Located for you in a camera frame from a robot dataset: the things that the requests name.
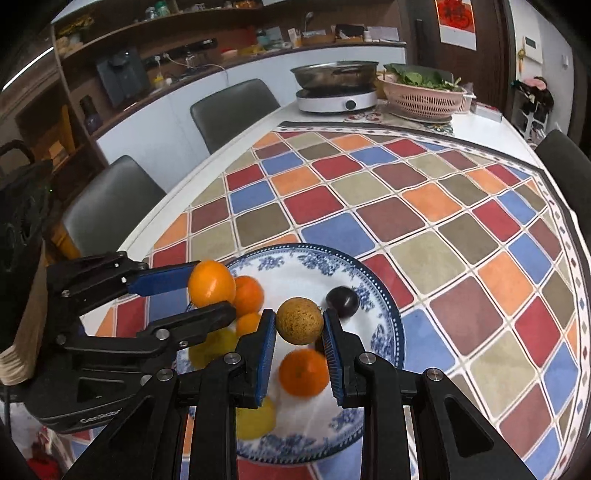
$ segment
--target yellow-green fruit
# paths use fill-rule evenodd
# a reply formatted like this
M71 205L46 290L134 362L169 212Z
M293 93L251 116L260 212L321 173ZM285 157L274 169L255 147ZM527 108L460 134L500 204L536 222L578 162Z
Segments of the yellow-green fruit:
M189 361L196 368L205 366L219 356L236 349L238 339L229 328L222 328L207 334L203 343L189 347Z
M263 398L258 409L236 409L236 438L254 440L269 433L275 428L275 404L269 397Z
M277 310L275 327L286 342L307 345L314 343L322 333L324 319L316 303L294 297L283 302Z

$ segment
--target tangerine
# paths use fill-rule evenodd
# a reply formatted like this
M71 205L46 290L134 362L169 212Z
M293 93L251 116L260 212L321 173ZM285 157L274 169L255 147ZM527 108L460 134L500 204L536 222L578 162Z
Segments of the tangerine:
M318 395L329 382L326 358L310 348L293 350L285 356L279 366L279 382L291 395Z
M256 332L260 321L261 315L259 313L247 313L241 316L236 321L236 336L240 338L242 335Z
M256 278L242 275L236 277L236 298L234 306L236 307L236 317L241 317L247 313L258 312L265 300L261 284Z
M205 260L195 265L189 277L189 298L198 309L219 301L233 302L236 282L224 264Z

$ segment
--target brown wooden door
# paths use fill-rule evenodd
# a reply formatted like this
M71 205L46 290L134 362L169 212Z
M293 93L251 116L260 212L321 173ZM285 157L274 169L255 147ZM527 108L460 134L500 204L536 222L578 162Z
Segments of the brown wooden door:
M408 63L446 70L461 77L462 83L472 82L480 102L505 112L509 83L515 78L515 42L510 42L508 32L507 0L472 0L476 51L441 43L435 0L401 1L405 4L401 15L408 17L414 43Z

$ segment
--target colorful checkered tablecloth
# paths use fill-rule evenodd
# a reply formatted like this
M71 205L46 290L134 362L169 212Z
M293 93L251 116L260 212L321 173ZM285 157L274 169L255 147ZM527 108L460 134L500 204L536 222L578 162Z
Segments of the colorful checkered tablecloth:
M353 255L398 305L404 368L444 370L538 479L556 478L589 429L589 266L568 208L545 172L514 158L342 125L265 135L171 219L146 261L229 261L286 242ZM186 290L123 298L97 335L132 336L186 306ZM75 455L94 434L73 439ZM310 465L239 465L242 480L353 480L360 461L357 442Z

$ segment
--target green fruit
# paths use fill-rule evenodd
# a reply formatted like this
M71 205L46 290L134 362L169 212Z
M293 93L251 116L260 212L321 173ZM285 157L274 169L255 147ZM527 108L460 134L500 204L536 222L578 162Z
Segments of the green fruit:
M275 428L275 404L269 397L265 397L258 409L236 409L236 438L239 440L254 440L266 435Z
M203 343L189 347L189 361L196 369L205 368L209 362L236 349L238 338L229 328L209 332Z

